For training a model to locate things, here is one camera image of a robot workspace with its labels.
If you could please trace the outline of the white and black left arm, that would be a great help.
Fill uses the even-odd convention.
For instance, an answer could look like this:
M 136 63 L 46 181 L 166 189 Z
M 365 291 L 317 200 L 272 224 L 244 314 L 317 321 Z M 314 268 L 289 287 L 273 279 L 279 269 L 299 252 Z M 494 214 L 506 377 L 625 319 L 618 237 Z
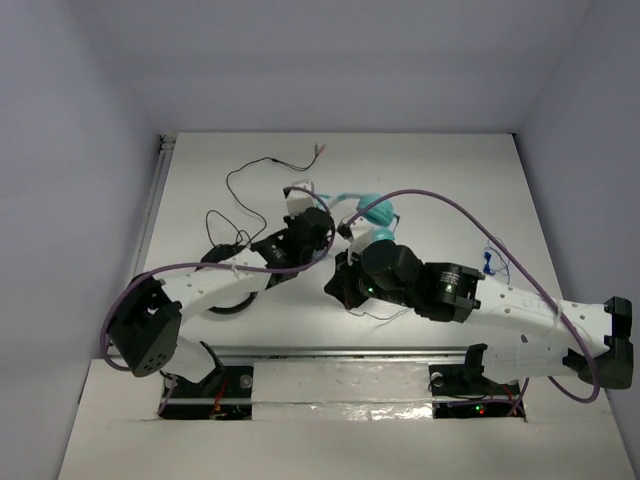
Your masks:
M 290 281 L 328 253 L 329 213 L 310 207 L 287 216 L 284 229 L 219 263 L 189 263 L 177 276 L 136 277 L 116 301 L 104 334 L 137 378 L 156 372 L 204 396 L 218 393 L 225 367 L 203 341 L 181 337 L 190 319 L 242 296 Z

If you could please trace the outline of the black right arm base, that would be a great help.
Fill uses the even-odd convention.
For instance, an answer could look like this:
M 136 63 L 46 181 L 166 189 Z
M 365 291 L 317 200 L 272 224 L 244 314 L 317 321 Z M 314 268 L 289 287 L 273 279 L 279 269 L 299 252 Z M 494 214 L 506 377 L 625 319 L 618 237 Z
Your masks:
M 429 367 L 435 419 L 526 418 L 517 381 L 496 383 L 483 376 L 481 355 L 487 349 L 486 344 L 472 345 L 462 363 Z

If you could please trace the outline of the teal cat ear headphones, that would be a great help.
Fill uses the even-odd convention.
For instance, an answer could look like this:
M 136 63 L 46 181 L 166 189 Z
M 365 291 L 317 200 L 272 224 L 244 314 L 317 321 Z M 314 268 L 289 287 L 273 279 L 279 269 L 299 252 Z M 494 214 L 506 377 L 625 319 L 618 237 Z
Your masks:
M 347 200 L 357 200 L 356 210 L 362 210 L 376 201 L 380 195 L 376 193 L 343 192 L 334 196 L 320 194 L 326 204 L 332 208 Z M 395 212 L 390 200 L 382 201 L 368 210 L 361 219 L 373 225 L 373 240 L 395 240 L 395 231 L 400 216 Z

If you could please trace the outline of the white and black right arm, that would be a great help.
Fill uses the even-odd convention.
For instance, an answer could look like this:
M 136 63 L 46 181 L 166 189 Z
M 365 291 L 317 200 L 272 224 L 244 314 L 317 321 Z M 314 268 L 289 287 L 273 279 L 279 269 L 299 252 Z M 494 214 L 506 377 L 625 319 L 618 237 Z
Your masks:
M 422 262 L 390 240 L 376 241 L 359 254 L 338 254 L 324 290 L 348 310 L 375 299 L 435 322 L 525 335 L 524 343 L 468 347 L 461 378 L 475 393 L 524 377 L 574 375 L 613 390 L 632 384 L 632 305 L 621 297 L 603 304 L 545 299 L 470 267 Z

